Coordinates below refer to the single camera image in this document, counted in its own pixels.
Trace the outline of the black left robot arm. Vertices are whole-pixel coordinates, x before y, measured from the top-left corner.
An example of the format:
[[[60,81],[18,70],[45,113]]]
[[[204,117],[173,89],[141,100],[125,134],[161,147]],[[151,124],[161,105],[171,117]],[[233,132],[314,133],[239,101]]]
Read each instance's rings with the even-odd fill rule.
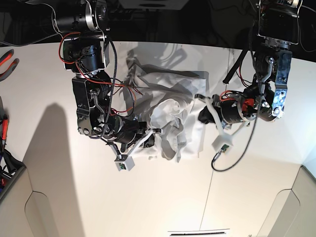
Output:
[[[271,122],[283,116],[292,60],[289,47],[299,43],[298,20],[302,5],[301,0],[259,1],[249,43],[223,80],[228,84],[234,73],[241,72],[242,62],[250,52],[255,70],[252,82],[242,80],[243,91],[226,90],[211,97],[196,95],[206,104],[198,120],[204,124],[213,123],[218,130],[212,143],[214,150],[232,146],[233,137],[251,121]],[[256,50],[252,49],[253,30],[264,39]]]

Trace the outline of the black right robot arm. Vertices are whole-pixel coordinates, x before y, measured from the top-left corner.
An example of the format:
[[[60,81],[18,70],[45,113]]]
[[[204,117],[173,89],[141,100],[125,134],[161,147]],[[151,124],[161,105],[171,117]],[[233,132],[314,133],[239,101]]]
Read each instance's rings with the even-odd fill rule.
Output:
[[[104,0],[60,1],[52,15],[53,27],[62,36],[59,59],[75,74],[72,86],[79,133],[103,140],[122,158],[139,147],[152,147],[158,129],[138,121],[133,108],[118,111],[112,106],[116,88],[126,88],[132,100],[137,89],[105,71],[108,49],[114,48],[105,34],[107,21]]]

